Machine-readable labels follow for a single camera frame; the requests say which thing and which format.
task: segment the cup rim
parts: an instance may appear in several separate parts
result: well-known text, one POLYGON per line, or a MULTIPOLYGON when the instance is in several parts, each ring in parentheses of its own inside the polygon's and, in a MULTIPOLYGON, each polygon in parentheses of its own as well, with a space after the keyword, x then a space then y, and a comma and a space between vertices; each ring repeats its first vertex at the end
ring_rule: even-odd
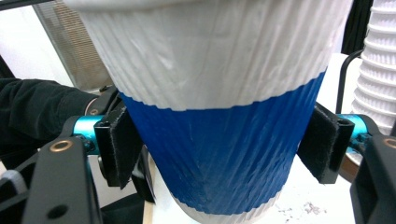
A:
POLYGON ((359 90, 366 93, 367 95, 373 96, 374 98, 379 99, 379 100, 396 103, 396 97, 390 97, 387 95, 378 94, 374 91, 367 90, 367 88, 363 87, 359 82, 357 82, 356 85, 358 86, 359 90))
POLYGON ((363 107, 365 107, 365 108, 367 108, 367 109, 370 109, 370 110, 372 110, 372 111, 374 111, 374 112, 376 112, 376 113, 378 113, 378 114, 386 115, 386 116, 390 116, 390 117, 396 118, 396 113, 389 112, 389 111, 386 111, 386 110, 383 110, 383 109, 379 109, 379 108, 376 108, 376 107, 374 107, 374 106, 372 106, 372 105, 367 104, 367 103, 364 102, 362 99, 360 99, 359 97, 357 97, 356 92, 354 92, 353 95, 354 95, 355 100, 357 101, 357 103, 360 104, 361 106, 363 106, 363 107))
POLYGON ((361 67, 359 68, 359 72, 361 73, 361 75, 364 78, 369 79, 369 80, 371 80, 371 81, 373 81, 375 83, 378 83, 378 84, 381 84, 381 85, 387 85, 387 86, 390 86, 390 87, 396 87, 396 82, 388 82, 388 81, 386 81, 383 78, 374 78, 374 77, 368 75, 367 72, 362 70, 361 67))
MULTIPOLYGON (((358 103, 358 101, 355 101, 355 102, 356 102, 359 106, 365 108, 363 105, 361 105, 360 103, 358 103)), ((355 114, 364 114, 364 113, 362 113, 361 111, 359 111, 359 109, 356 109, 356 106, 354 106, 353 104, 352 104, 352 106, 351 106, 351 109, 352 109, 352 112, 355 113, 355 114)), ((378 121, 376 121, 376 120, 375 120, 375 124, 376 124, 377 126, 381 126, 381 127, 388 127, 388 125, 386 125, 386 124, 384 124, 384 123, 382 123, 382 122, 378 122, 378 121)))
POLYGON ((377 14, 396 14, 396 8, 393 7, 371 7, 371 11, 377 14))
POLYGON ((388 27, 382 27, 382 26, 377 26, 377 25, 372 25, 368 24, 368 27, 370 31, 374 31, 380 34, 391 34, 391 35, 396 35, 396 29, 388 28, 388 27))
POLYGON ((396 52, 396 46, 383 46, 380 44, 373 43, 372 41, 368 40, 367 37, 364 39, 364 44, 366 47, 371 49, 378 49, 386 52, 396 52))
POLYGON ((373 60, 370 60, 370 59, 367 58, 367 56, 364 54, 364 51, 361 53, 361 59, 362 59, 364 62, 366 62, 366 63, 368 63, 368 64, 370 64, 370 65, 372 65, 372 66, 374 66, 374 67, 386 69, 386 70, 389 70, 389 71, 391 71, 391 72, 396 72, 396 65, 389 65, 389 64, 385 64, 385 63, 378 63, 378 62, 375 62, 375 61, 373 61, 373 60))
POLYGON ((378 128, 383 128, 383 129, 389 129, 390 131, 392 130, 392 126, 384 125, 383 123, 377 124, 378 128))

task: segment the paper cup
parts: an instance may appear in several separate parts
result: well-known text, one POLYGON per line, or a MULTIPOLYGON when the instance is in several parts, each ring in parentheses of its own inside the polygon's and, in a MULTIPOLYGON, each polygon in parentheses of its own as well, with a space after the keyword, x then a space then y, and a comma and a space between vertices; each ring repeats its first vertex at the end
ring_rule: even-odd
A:
POLYGON ((396 14, 396 7, 372 7, 371 11, 379 14, 396 14))
POLYGON ((369 23, 368 24, 368 28, 369 28, 370 31, 375 31, 375 32, 382 33, 382 34, 396 35, 396 30, 393 29, 392 27, 383 28, 383 27, 380 27, 380 26, 374 26, 374 25, 369 23))
POLYGON ((379 68, 363 61, 359 68, 361 76, 380 85, 396 87, 396 70, 379 68))
POLYGON ((364 105, 361 105, 359 101, 354 100, 352 102, 352 114, 363 114, 368 117, 370 117, 375 124, 378 126, 379 131, 382 134, 389 135, 390 131, 392 129, 393 123, 396 120, 396 118, 392 116, 387 116, 383 115, 380 113, 377 113, 370 108, 365 107, 364 105))
POLYGON ((351 1, 65 1, 180 207, 249 223, 279 196, 351 1))
POLYGON ((366 47, 362 54, 364 54, 366 58, 376 63, 392 66, 396 65, 396 49, 384 48, 382 46, 372 44, 369 41, 364 41, 364 43, 366 47))
POLYGON ((364 105, 377 113, 396 118, 395 103, 377 99, 372 95, 364 93, 360 89, 355 90, 354 96, 360 105, 364 105))
POLYGON ((363 60, 364 63, 370 64, 371 66, 379 68, 379 69, 396 71, 396 65, 376 62, 373 57, 369 58, 368 56, 366 56, 366 54, 367 54, 366 51, 361 53, 361 59, 363 60))
POLYGON ((381 27, 396 31, 396 13, 373 12, 369 23, 374 27, 381 27))
POLYGON ((386 51, 396 51, 396 34, 382 34, 374 31, 369 31, 367 37, 364 39, 366 45, 372 46, 375 49, 383 49, 386 51))
POLYGON ((362 76, 358 78, 357 86, 361 91, 376 99, 396 102, 396 88, 394 87, 378 84, 362 76))
POLYGON ((393 0, 374 0, 373 8, 379 8, 379 10, 396 9, 396 2, 393 0))

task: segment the black sleeve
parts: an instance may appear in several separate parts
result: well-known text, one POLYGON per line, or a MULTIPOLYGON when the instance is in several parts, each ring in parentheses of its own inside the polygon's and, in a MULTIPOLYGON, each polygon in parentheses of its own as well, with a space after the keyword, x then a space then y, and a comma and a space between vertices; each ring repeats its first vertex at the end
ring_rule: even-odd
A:
POLYGON ((0 154, 42 147, 96 97, 54 81, 0 78, 0 154))

